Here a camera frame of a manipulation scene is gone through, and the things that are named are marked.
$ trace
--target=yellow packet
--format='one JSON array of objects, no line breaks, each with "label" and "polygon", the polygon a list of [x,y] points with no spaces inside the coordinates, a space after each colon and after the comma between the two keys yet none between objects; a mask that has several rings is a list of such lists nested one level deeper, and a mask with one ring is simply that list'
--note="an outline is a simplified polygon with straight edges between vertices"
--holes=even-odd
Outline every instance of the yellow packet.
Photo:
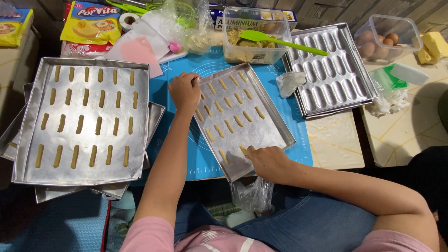
[{"label": "yellow packet", "polygon": [[33,10],[18,9],[12,16],[0,17],[0,46],[20,46]]},{"label": "yellow packet", "polygon": [[73,2],[60,39],[82,44],[114,44],[121,37],[120,15],[121,10],[115,7]]}]

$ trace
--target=hand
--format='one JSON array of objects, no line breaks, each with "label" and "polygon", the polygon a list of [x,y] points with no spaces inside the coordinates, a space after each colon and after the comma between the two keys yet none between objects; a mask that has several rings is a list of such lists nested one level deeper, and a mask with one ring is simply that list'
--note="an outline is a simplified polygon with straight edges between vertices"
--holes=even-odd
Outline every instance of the hand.
[{"label": "hand", "polygon": [[266,147],[255,150],[251,145],[247,148],[246,158],[254,164],[255,172],[263,179],[282,185],[289,185],[291,173],[294,172],[296,162],[277,147]]},{"label": "hand", "polygon": [[193,115],[201,100],[201,89],[199,88],[199,80],[201,76],[195,73],[181,73],[173,78],[168,84],[168,90],[171,99],[176,106],[176,110],[185,111]]}]

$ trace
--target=pink shirt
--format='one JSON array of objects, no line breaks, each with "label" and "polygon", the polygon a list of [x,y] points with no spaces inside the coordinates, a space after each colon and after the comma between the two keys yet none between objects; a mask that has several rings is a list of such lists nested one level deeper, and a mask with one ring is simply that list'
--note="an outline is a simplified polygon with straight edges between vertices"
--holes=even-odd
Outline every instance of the pink shirt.
[{"label": "pink shirt", "polygon": [[[120,252],[274,252],[257,240],[219,226],[203,226],[173,245],[174,230],[159,217],[136,221]],[[366,236],[354,252],[432,252],[416,239],[390,230],[376,230]]]}]

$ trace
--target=plastic container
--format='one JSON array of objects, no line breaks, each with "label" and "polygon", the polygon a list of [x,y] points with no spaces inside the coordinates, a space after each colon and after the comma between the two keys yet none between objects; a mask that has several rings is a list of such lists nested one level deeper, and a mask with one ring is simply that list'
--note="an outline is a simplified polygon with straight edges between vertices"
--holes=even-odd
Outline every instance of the plastic container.
[{"label": "plastic container", "polygon": [[276,44],[275,48],[235,46],[228,40],[229,31],[242,29],[258,30],[279,40],[291,42],[288,19],[279,10],[227,7],[222,22],[224,59],[228,63],[274,64],[289,48],[280,44]]},{"label": "plastic container", "polygon": [[[394,45],[383,44],[390,33],[398,36],[392,39]],[[358,52],[368,61],[392,62],[416,52],[423,47],[420,32],[409,18],[375,14],[355,32],[354,41]]]}]

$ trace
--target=green silicone spatula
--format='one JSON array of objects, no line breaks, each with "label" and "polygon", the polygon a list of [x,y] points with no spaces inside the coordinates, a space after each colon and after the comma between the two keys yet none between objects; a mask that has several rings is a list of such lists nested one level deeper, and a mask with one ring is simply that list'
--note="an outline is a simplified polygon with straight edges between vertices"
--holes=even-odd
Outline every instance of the green silicone spatula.
[{"label": "green silicone spatula", "polygon": [[248,40],[252,40],[252,41],[267,40],[267,41],[271,41],[271,42],[274,42],[277,44],[282,44],[282,45],[289,46],[289,47],[292,47],[295,49],[299,49],[299,50],[302,50],[305,52],[310,52],[310,53],[314,53],[314,54],[322,55],[322,56],[328,56],[328,52],[326,52],[326,51],[322,51],[317,48],[308,47],[308,46],[304,46],[304,45],[298,45],[298,44],[294,44],[294,43],[290,43],[290,42],[285,42],[285,41],[278,40],[278,39],[273,39],[273,38],[269,37],[268,35],[260,32],[260,31],[256,31],[256,30],[246,30],[240,34],[240,38],[248,39]]}]

